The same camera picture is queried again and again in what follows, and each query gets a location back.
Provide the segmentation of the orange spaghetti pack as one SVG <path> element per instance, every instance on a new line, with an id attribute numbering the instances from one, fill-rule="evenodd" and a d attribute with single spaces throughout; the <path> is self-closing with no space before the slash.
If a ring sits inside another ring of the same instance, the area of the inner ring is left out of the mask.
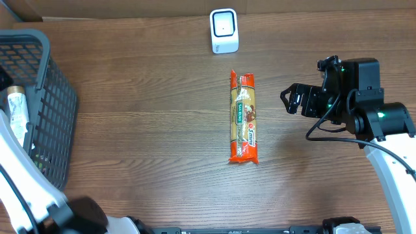
<path id="1" fill-rule="evenodd" d="M 255 77 L 230 72 L 230 157 L 232 163 L 259 164 Z"/>

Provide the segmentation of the white tube gold cap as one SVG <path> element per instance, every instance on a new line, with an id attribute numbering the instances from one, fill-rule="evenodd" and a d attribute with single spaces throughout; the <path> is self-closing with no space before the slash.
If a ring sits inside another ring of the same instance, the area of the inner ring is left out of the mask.
<path id="1" fill-rule="evenodd" d="M 29 111 L 27 98 L 22 86 L 10 86 L 7 88 L 7 101 L 10 111 L 10 126 L 21 146 L 24 145 L 27 124 L 29 123 Z"/>

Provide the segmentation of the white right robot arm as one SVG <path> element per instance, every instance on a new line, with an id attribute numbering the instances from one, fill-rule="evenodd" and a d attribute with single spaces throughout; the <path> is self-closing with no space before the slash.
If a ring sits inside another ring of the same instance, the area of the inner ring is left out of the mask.
<path id="1" fill-rule="evenodd" d="M 398 233 L 415 232 L 415 124 L 400 102 L 386 103 L 375 58 L 317 62 L 321 86 L 294 83 L 280 98 L 289 114 L 316 118 L 305 137 L 363 149 L 383 188 Z"/>

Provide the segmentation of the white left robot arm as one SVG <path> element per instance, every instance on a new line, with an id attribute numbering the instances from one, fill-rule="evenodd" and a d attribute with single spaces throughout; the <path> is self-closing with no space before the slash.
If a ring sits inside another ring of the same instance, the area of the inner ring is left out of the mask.
<path id="1" fill-rule="evenodd" d="M 88 196 L 68 200 L 37 169 L 3 111 L 1 201 L 16 233 L 151 233 L 130 216 L 107 216 Z"/>

